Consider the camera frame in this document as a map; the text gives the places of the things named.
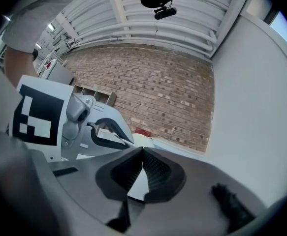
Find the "white t-shirt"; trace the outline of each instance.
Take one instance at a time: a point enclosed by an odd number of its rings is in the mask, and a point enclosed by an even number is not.
[[[7,46],[32,53],[46,27],[73,0],[19,0],[2,40]]]

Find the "person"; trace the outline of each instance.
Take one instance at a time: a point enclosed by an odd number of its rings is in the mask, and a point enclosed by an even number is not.
[[[23,75],[37,76],[32,63],[32,52],[46,27],[73,0],[19,0],[2,40],[7,50],[4,71],[17,87]],[[152,6],[171,0],[141,0],[142,4],[153,1]]]

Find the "red object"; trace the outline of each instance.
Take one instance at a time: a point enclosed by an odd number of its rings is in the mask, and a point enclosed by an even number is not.
[[[135,134],[141,134],[141,135],[144,135],[146,137],[151,137],[151,132],[143,130],[142,128],[136,128]]]
[[[46,70],[50,67],[50,65],[51,65],[51,62],[48,63]]]

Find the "white ceiling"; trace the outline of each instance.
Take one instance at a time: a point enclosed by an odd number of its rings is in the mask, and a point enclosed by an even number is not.
[[[61,54],[82,46],[143,43],[210,59],[244,2],[174,0],[178,13],[157,21],[153,9],[142,6],[140,0],[75,0],[62,11],[65,22],[57,17],[52,22],[55,30],[47,28],[39,44],[45,52],[60,48]],[[53,46],[59,37],[61,40]]]

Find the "brick wall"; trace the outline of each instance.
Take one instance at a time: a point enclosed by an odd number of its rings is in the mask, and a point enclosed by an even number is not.
[[[146,45],[106,45],[63,57],[75,83],[117,94],[118,109],[132,132],[137,127],[205,152],[214,109],[209,64]]]

